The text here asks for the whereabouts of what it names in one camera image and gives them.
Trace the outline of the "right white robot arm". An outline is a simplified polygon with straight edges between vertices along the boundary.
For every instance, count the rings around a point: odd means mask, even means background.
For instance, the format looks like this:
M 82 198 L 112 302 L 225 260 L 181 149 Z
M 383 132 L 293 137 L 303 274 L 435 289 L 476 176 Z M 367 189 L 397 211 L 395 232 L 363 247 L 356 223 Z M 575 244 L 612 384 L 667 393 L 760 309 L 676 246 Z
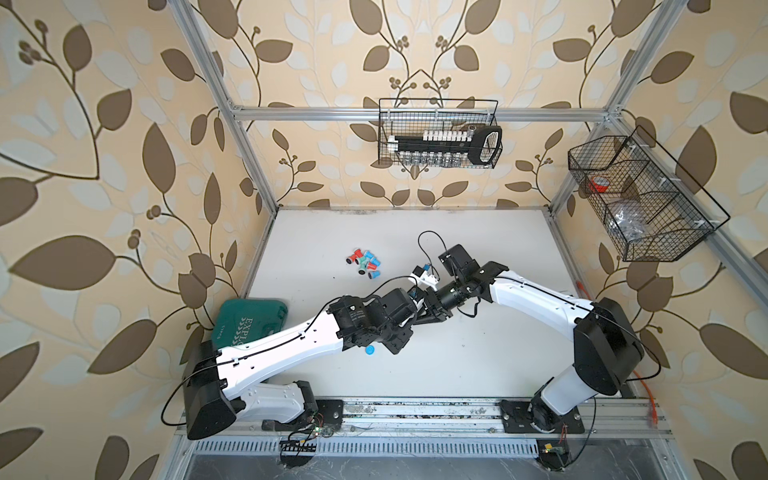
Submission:
M 471 298 L 518 310 L 563 335 L 573 346 L 573 362 L 531 398 L 528 412 L 541 430 L 598 394 L 612 396 L 631 379 L 645 356 L 622 307 L 615 301 L 591 301 L 532 282 L 498 262 L 479 265 L 457 244 L 439 256 L 453 281 L 424 287 L 425 313 L 418 324 L 438 323 Z

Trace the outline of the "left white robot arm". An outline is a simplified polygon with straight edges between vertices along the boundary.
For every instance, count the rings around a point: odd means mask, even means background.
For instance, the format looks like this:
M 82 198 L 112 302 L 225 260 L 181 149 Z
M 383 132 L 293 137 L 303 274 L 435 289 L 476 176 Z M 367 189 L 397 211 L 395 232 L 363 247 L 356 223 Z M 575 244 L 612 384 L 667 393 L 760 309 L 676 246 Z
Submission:
M 201 440 L 223 432 L 239 418 L 290 423 L 316 411 L 308 383 L 270 385 L 268 379 L 304 362 L 353 347 L 380 343 L 392 354 L 410 340 L 420 303 L 401 288 L 384 296 L 341 296 L 299 324 L 253 342 L 217 349 L 196 346 L 180 389 L 186 436 Z

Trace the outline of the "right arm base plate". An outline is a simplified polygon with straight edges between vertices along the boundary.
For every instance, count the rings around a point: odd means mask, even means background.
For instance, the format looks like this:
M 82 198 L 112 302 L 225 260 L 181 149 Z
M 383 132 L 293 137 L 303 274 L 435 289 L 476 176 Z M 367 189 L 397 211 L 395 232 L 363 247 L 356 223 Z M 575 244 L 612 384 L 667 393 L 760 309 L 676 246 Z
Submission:
M 500 409 L 503 430 L 507 434 L 583 434 L 586 428 L 578 409 L 574 407 L 560 415 L 543 402 L 528 400 L 501 400 Z

